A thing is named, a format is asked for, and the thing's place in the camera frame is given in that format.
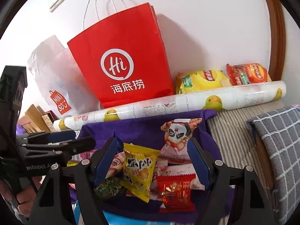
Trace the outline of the left hand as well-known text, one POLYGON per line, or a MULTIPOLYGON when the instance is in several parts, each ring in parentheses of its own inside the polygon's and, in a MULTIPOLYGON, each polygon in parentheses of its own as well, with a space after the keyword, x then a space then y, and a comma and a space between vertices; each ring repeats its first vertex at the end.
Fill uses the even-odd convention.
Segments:
MULTIPOLYGON (((8 202, 11 202, 13 195, 10 192, 10 189, 5 182, 1 180, 1 196, 8 202)), ((36 192, 33 187, 29 185, 25 190, 16 195, 16 200, 19 202, 17 207, 19 214, 23 215, 26 218, 29 218, 32 207, 36 198, 36 192)))

